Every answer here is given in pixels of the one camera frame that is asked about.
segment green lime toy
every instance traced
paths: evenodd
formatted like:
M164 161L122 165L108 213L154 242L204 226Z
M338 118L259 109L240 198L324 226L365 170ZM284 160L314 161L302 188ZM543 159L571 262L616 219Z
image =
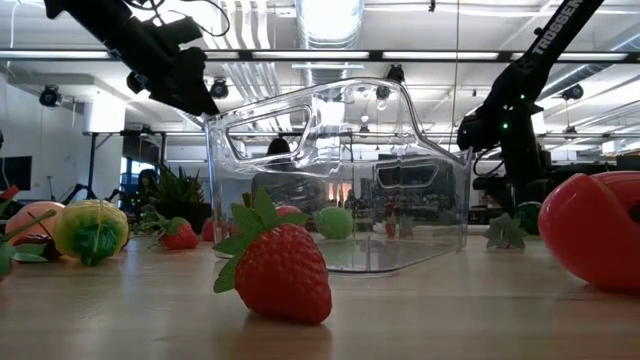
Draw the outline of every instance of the green lime toy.
M316 217L316 228L327 239L346 239L353 230L353 216L345 209L326 207Z
M535 201L525 202L516 208L515 219L520 219L520 227L529 235L538 235L538 214L542 204Z

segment green strawberry leaves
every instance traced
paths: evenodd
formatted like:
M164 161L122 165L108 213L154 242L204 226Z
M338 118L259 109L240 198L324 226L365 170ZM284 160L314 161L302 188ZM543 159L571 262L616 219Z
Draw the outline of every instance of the green strawberry leaves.
M489 239L487 248L496 247L498 249L508 249L514 247L524 249L524 237L527 232L520 228L520 219L512 219L509 214L504 213L499 218L489 221L489 229L484 233L484 237Z
M273 226L273 224L275 224L278 220L278 212L276 211L276 207L271 202L267 191L263 187L260 187L256 192L254 209L260 216L260 219L262 219L262 224L264 224L264 226L267 228Z
M240 256L227 261L220 270L216 282L213 284L213 292L220 294L236 288L236 267L240 262Z
M245 204L250 204L250 201L247 201L250 198L250 196L243 194ZM256 191L253 207L252 209L250 206L231 205L233 221L238 226L240 235L222 240L213 247L218 252L233 256L218 274L218 278L213 285L215 293L219 294L235 288L236 267L249 245L260 234L283 224L303 225L311 218L311 216L302 213L278 217L275 205L267 191L262 187Z

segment transparent plastic bin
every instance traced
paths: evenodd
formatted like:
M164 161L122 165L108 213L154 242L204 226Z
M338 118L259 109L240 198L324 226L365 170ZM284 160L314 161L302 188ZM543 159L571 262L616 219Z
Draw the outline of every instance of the transparent plastic bin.
M465 246L468 153L427 140L395 82L303 89L213 117L206 132L216 239L238 231L231 204L262 186L277 205L313 216L306 228L331 272L391 273ZM276 138L290 152L269 153ZM320 215L327 207L347 214ZM327 221L351 230L328 234Z

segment security camera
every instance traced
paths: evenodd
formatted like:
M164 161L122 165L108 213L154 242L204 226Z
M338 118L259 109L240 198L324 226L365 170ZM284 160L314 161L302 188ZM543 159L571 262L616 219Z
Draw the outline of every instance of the security camera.
M62 105L62 95L58 91L58 85L44 86L44 90L40 93L40 104L50 108Z
M224 99L229 95L229 87L227 86L227 79L215 79L209 94L214 99Z

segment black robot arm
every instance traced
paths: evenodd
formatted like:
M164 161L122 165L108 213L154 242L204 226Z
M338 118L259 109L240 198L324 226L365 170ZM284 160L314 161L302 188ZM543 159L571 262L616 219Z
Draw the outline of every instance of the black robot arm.
M156 26L138 20L123 0L45 0L45 6L50 19L68 12L127 65L134 93L146 89L151 99L196 116L219 113L204 84L206 54L198 47L180 49L202 36L192 18Z
M564 0L522 57L498 76L474 115L458 130L460 149L502 148L507 179L516 186L545 175L544 157L535 139L531 115L553 64L571 44L604 0Z

